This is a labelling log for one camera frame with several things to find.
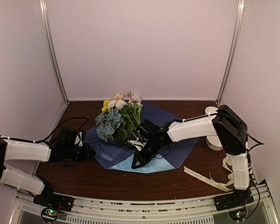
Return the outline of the plain white bowl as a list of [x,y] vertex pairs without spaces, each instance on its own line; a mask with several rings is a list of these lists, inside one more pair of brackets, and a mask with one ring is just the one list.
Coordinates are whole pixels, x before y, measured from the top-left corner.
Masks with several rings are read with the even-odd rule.
[[218,110],[217,107],[214,107],[214,106],[208,106],[205,108],[205,114],[213,114],[213,113],[216,113]]

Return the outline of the front aluminium rail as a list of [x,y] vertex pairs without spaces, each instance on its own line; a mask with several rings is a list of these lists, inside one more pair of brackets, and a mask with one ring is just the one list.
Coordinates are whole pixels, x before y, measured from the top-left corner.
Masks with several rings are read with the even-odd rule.
[[233,224],[231,216],[247,209],[245,224],[279,224],[276,206],[266,184],[251,188],[254,202],[218,210],[214,196],[161,201],[118,201],[74,197],[71,211],[56,224]]

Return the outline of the blue wrapping paper sheet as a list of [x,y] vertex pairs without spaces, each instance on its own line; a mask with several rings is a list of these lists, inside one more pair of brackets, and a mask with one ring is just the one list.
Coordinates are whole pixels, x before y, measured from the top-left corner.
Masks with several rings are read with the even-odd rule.
[[94,158],[105,169],[135,173],[157,173],[178,169],[182,166],[198,138],[186,139],[151,149],[151,143],[143,150],[119,146],[116,141],[101,140],[93,127],[86,132],[84,143],[95,151]]

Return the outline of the right aluminium frame post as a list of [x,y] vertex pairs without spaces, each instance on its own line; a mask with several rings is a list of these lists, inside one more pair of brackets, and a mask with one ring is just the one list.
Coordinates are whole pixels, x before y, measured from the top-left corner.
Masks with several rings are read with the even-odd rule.
[[230,50],[229,50],[229,54],[227,57],[227,63],[226,63],[225,69],[224,69],[223,79],[222,79],[219,93],[218,93],[218,96],[216,99],[217,105],[221,105],[221,103],[222,103],[224,92],[225,92],[225,89],[226,89],[226,86],[228,83],[228,79],[231,74],[231,69],[232,69],[232,65],[234,62],[239,37],[241,34],[241,29],[242,29],[242,24],[243,24],[243,19],[244,19],[244,12],[245,12],[245,0],[238,0]]

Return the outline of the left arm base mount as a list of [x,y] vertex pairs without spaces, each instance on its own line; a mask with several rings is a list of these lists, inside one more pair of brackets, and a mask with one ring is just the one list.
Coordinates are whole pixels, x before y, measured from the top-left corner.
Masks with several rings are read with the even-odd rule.
[[49,202],[40,196],[35,196],[33,203],[59,211],[71,212],[74,204],[74,198],[71,196],[64,196],[59,194],[54,194],[53,199]]

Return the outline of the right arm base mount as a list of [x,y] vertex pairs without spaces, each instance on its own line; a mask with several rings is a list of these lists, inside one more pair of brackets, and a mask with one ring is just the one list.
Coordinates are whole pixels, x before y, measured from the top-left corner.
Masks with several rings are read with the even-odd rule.
[[217,211],[230,210],[237,207],[243,207],[248,203],[253,203],[253,202],[254,202],[253,196],[248,196],[247,198],[244,198],[243,196],[237,196],[234,193],[214,197],[214,204]]

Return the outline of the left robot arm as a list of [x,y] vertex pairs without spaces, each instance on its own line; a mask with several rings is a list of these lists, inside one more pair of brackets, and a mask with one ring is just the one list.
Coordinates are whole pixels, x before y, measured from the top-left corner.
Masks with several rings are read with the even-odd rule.
[[85,131],[63,127],[58,137],[47,140],[24,140],[0,135],[0,183],[27,191],[47,207],[54,207],[58,198],[53,186],[45,179],[30,175],[8,165],[7,161],[27,160],[39,162],[85,161],[95,151],[84,142]]

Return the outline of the left aluminium frame post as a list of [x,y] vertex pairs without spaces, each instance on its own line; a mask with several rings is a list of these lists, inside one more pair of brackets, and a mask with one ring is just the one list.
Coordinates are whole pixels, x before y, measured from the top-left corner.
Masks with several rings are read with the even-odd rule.
[[47,7],[47,1],[46,0],[39,0],[40,3],[40,10],[41,10],[41,16],[42,16],[42,21],[45,29],[45,35],[48,43],[48,48],[49,48],[49,56],[51,59],[51,63],[53,66],[53,71],[54,75],[56,77],[57,85],[59,88],[59,91],[62,95],[63,101],[65,104],[69,103],[65,87],[63,84],[63,80],[61,77],[58,61],[57,61],[57,56],[56,56],[56,51],[53,43],[53,38],[52,38],[52,32],[50,28],[50,23],[49,23],[49,14],[48,14],[48,7]]

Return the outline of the aluminium frame post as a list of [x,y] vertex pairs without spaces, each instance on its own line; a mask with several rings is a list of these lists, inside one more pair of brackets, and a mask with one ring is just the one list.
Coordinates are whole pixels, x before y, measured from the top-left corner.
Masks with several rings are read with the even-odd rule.
[[244,12],[245,12],[245,0],[238,0],[230,50],[229,50],[229,54],[227,57],[227,63],[226,63],[225,69],[224,69],[223,79],[222,79],[219,93],[218,93],[218,96],[216,99],[217,105],[221,105],[221,103],[222,103],[224,92],[225,92],[225,89],[226,89],[226,86],[228,83],[228,79],[231,74],[231,69],[232,69],[232,65],[234,62],[239,37],[241,34],[241,29],[242,29],[242,24],[243,24],[243,19],[244,19]]
[[58,61],[57,61],[57,56],[56,56],[56,51],[53,43],[53,38],[52,38],[52,32],[50,28],[50,23],[49,23],[49,14],[48,14],[48,7],[47,7],[47,1],[46,0],[39,0],[40,3],[40,10],[41,10],[41,16],[42,16],[42,21],[45,29],[45,35],[48,43],[48,48],[49,48],[49,56],[51,59],[51,63],[53,66],[53,71],[54,75],[56,77],[57,85],[59,88],[59,91],[62,95],[63,101],[65,104],[69,103],[65,87],[63,84],[63,80],[61,77]]

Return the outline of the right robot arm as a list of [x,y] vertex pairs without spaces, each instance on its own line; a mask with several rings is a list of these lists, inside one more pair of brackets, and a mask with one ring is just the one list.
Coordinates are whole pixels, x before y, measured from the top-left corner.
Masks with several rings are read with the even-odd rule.
[[190,118],[174,119],[162,127],[144,120],[137,132],[147,138],[144,147],[133,155],[132,168],[140,168],[148,164],[159,150],[174,142],[206,137],[211,149],[223,149],[227,155],[229,166],[234,177],[234,191],[230,202],[240,206],[250,195],[251,158],[247,124],[227,105],[221,105],[209,113]]

